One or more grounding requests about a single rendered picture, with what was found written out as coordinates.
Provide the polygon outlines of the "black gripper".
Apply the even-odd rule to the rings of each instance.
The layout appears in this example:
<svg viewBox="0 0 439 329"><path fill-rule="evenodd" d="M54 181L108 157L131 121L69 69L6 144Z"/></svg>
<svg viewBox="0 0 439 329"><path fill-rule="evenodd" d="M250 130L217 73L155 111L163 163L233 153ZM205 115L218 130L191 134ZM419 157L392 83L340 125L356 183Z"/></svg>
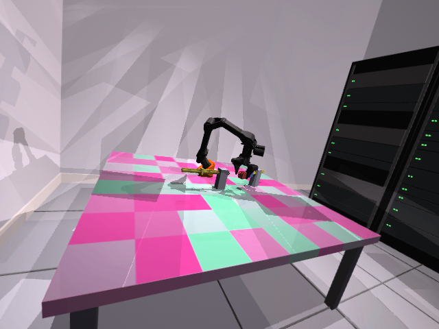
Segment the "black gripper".
<svg viewBox="0 0 439 329"><path fill-rule="evenodd" d="M244 164L244 166L247 166L247 174L246 174L246 180L247 180L254 171L258 170L258 166L255 164L250 164L250 157L252 157L251 154L246 154L242 152L241 156L246 157L246 164ZM235 175L237 175L240 166L234 164L234 159L235 158L232 158L231 162L235 167Z"/></svg>

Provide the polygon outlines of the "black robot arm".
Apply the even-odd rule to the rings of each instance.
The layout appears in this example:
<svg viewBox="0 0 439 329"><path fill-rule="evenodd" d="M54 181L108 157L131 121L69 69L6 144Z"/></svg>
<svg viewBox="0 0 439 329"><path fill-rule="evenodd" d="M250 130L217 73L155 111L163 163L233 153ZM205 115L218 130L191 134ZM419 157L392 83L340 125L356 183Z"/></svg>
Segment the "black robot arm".
<svg viewBox="0 0 439 329"><path fill-rule="evenodd" d="M207 149L207 145L209 143L212 130L217 129L219 127L223 127L229 132L233 133L235 136L239 137L239 139L242 142L241 144L244 145L242 152L246 154L251 154L253 150L254 155L263 157L265 146L257 145L257 141L253 133L248 131L243 131L242 129L240 129L239 127L228 121L226 118L210 117L204 124L204 136L202 139L202 144L200 150L196 155L197 157L196 162L201 163L204 169L212 165L206 158L209 151L209 149ZM244 164L246 164L245 156L242 157L240 154L239 157L234 159L234 165L241 166Z"/></svg>

